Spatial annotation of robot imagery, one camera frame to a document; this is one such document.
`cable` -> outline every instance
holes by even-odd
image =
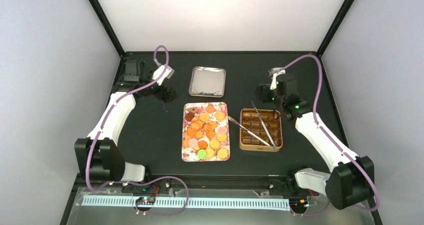
[[[178,177],[175,177],[175,176],[161,176],[159,178],[156,178],[156,179],[154,179],[152,181],[149,181],[149,182],[146,182],[146,183],[137,183],[137,182],[132,182],[132,181],[130,181],[128,183],[131,184],[131,185],[143,186],[144,187],[144,186],[148,186],[150,184],[153,184],[153,183],[155,183],[155,182],[157,182],[159,180],[163,180],[163,179],[175,179],[175,180],[179,181],[180,183],[182,183],[182,185],[185,188],[185,191],[187,192],[187,196],[186,196],[184,205],[178,211],[172,212],[172,213],[144,211],[143,212],[143,215],[151,214],[151,215],[159,215],[159,216],[173,216],[173,215],[177,215],[177,214],[181,213],[186,208],[187,204],[189,204],[189,188],[187,187],[187,184],[183,180],[179,179]],[[137,214],[138,214],[138,212],[140,211],[139,210],[139,203],[138,202],[135,204],[135,209],[137,210]]]
[[[322,211],[319,211],[317,213],[312,213],[312,214],[296,213],[295,211],[293,211],[293,209],[291,207],[290,207],[290,212],[293,214],[293,216],[298,215],[298,216],[301,216],[301,217],[313,217],[313,216],[318,216],[318,215],[325,213],[330,208],[330,204],[331,203],[328,202],[327,206]]]
[[[314,59],[315,62],[316,62],[316,65],[318,66],[318,88],[316,90],[315,99],[313,101],[313,106],[312,106],[313,119],[315,120],[315,123],[318,125],[319,122],[318,122],[318,119],[317,119],[317,103],[318,103],[318,98],[320,97],[321,87],[323,85],[323,68],[322,68],[322,64],[321,64],[320,60],[318,59],[318,57],[315,56],[315,55],[312,55],[312,54],[302,55],[302,56],[296,58],[295,60],[293,60],[292,62],[290,62],[289,64],[287,64],[286,66],[284,66],[283,68],[281,68],[277,71],[274,71],[272,74],[279,73],[280,71],[291,67],[293,64],[297,63],[298,61],[300,61],[304,58]],[[349,156],[346,152],[343,152],[343,149],[337,144],[337,142],[330,136],[330,134],[322,126],[320,126],[319,128],[325,134],[325,136],[327,136],[328,139],[330,139],[330,141],[337,147],[337,149],[343,155],[345,155],[346,158],[349,159],[355,165],[355,167],[365,177],[366,181],[369,183],[369,186],[371,187],[372,191],[374,192],[374,195],[375,195],[375,206],[374,207],[368,208],[368,207],[363,207],[363,206],[360,206],[360,205],[354,205],[354,206],[358,207],[358,208],[360,208],[364,211],[368,211],[368,212],[372,212],[372,211],[379,209],[379,207],[380,207],[380,194],[377,191],[377,188],[374,185],[373,181],[371,180],[370,176],[368,176],[368,174],[365,172],[365,170],[351,156]]]
[[[146,88],[148,88],[148,87],[150,87],[151,85],[153,85],[153,84],[155,84],[164,74],[165,74],[165,72],[166,72],[166,70],[167,70],[167,68],[168,68],[168,64],[169,64],[169,61],[170,61],[170,55],[169,55],[169,53],[168,53],[168,49],[164,46],[164,45],[159,45],[159,46],[157,46],[157,48],[154,50],[154,53],[153,53],[153,60],[154,60],[154,62],[157,64],[157,65],[159,65],[160,63],[158,62],[158,59],[156,58],[156,55],[157,55],[157,53],[158,53],[158,50],[159,49],[163,49],[163,50],[165,50],[165,55],[166,55],[166,62],[165,62],[165,65],[164,65],[164,69],[163,69],[163,71],[162,71],[162,73],[159,75],[159,77],[158,78],[156,78],[155,80],[153,80],[153,81],[151,81],[151,82],[149,82],[149,83],[147,83],[146,85],[144,85],[144,86],[141,86],[141,87],[139,87],[139,88],[136,88],[136,89],[134,89],[134,90],[131,90],[131,91],[129,91],[129,92],[127,92],[127,93],[125,93],[124,95],[122,95],[121,97],[119,97],[115,102],[116,103],[118,103],[119,101],[121,101],[123,98],[125,98],[126,96],[128,96],[128,95],[131,95],[131,94],[133,94],[133,93],[137,93],[137,92],[139,92],[139,91],[141,91],[141,90],[143,90],[143,89],[146,89]],[[108,119],[108,117],[109,117],[109,115],[111,114],[111,112],[112,112],[112,110],[114,109],[116,107],[116,105],[115,104],[113,104],[112,106],[110,106],[110,108],[109,108],[109,110],[106,112],[106,114],[104,115],[104,118],[103,118],[103,120],[101,121],[101,124],[100,124],[100,129],[103,129],[103,127],[105,126],[105,123],[106,123],[106,120]],[[91,161],[92,161],[92,157],[93,157],[93,152],[94,152],[94,148],[95,148],[95,146],[96,146],[96,142],[97,142],[97,140],[99,139],[99,137],[100,137],[100,134],[102,133],[102,131],[100,130],[100,131],[98,131],[97,132],[97,134],[96,134],[96,136],[94,137],[94,139],[93,139],[93,142],[91,143],[91,146],[90,146],[90,150],[88,151],[88,157],[87,157],[87,163],[86,163],[86,166],[85,166],[85,183],[87,184],[87,187],[88,187],[88,189],[90,189],[91,191],[97,191],[97,190],[99,190],[99,189],[102,189],[102,188],[104,188],[106,185],[108,185],[109,183],[110,183],[110,181],[107,181],[107,182],[105,182],[105,183],[103,183],[102,185],[100,185],[100,186],[98,186],[98,187],[96,187],[96,188],[94,188],[94,187],[92,187],[92,185],[91,185],[91,183],[90,183],[90,165],[91,165]]]
[[[312,191],[310,189],[308,189],[308,191],[309,191],[309,194],[310,194],[310,197],[309,197],[308,201],[310,201],[311,198],[313,198],[315,201],[318,201],[317,200],[317,197],[315,197],[315,195],[312,193]]]

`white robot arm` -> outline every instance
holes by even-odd
[[[163,76],[153,85],[139,92],[129,94],[128,92],[134,89],[147,86],[146,84],[150,80],[156,80],[165,69],[164,65],[160,65],[152,77],[145,77],[144,66],[141,61],[126,61],[125,74],[113,86],[109,103],[99,122],[88,134],[87,138],[79,138],[75,142],[75,154],[79,172],[82,176],[85,174],[90,146],[100,131],[90,163],[90,179],[115,182],[140,182],[144,180],[147,172],[146,167],[126,162],[118,150],[118,139],[121,130],[139,98],[155,95],[157,99],[168,103],[177,97],[172,88],[162,85],[164,79],[170,78],[174,73],[174,70],[169,66]]]
[[[299,98],[297,81],[293,75],[276,67],[270,71],[272,84],[261,84],[256,97],[263,103],[274,103],[286,118],[325,161],[329,173],[301,167],[287,174],[286,185],[293,195],[299,189],[310,189],[328,197],[331,204],[341,210],[372,198],[374,193],[365,177],[347,157],[363,168],[374,182],[374,164],[345,146],[323,123],[311,106]]]

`chocolate cookie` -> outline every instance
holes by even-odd
[[[186,115],[185,115],[185,120],[187,120],[187,121],[189,121],[189,122],[191,122],[192,121],[192,119],[195,117],[195,115],[192,113],[192,112],[188,112]]]

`black pole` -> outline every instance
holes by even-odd
[[[325,35],[324,39],[321,42],[321,45],[319,46],[318,50],[316,51],[316,54],[319,58],[323,56],[323,54],[326,51],[327,47],[329,46],[331,40],[333,39],[334,35],[336,34],[337,29],[340,27],[340,24],[342,24],[342,21],[345,18],[346,14],[348,14],[348,11],[351,8],[354,1],[355,0],[344,0],[343,1],[343,4],[341,5],[340,9],[338,10],[337,15],[335,16],[330,28],[327,31],[327,34]]]
[[[115,34],[114,30],[112,29],[111,24],[109,23],[108,18],[106,17],[105,12],[102,9],[102,6],[100,6],[99,0],[88,0],[94,9],[95,14],[97,14],[98,19],[101,22],[101,25],[103,26],[104,30],[106,31],[107,35],[109,36],[110,40],[112,41],[113,46],[115,47],[118,55],[122,58],[125,54],[124,49],[122,48],[117,35]]]

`pink macaron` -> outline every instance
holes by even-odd
[[[226,128],[225,126],[218,128],[219,134],[226,134],[227,132],[228,132],[228,128]]]
[[[190,138],[190,140],[188,140],[188,145],[190,146],[190,148],[195,148],[198,145],[198,140],[196,138]]]

